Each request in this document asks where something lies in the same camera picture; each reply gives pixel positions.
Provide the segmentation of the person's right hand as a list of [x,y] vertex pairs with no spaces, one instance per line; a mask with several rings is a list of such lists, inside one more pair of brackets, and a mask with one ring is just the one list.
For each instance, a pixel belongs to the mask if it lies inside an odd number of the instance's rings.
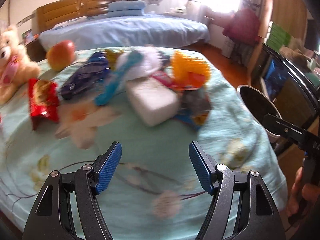
[[309,218],[311,218],[312,222],[319,222],[319,184],[304,184],[303,174],[303,167],[301,166],[296,172],[295,182],[291,188],[291,194],[287,202],[286,214],[288,218],[298,213],[301,200],[306,200],[307,202],[307,206],[303,211],[305,217],[294,222],[294,228],[299,227],[300,224]]

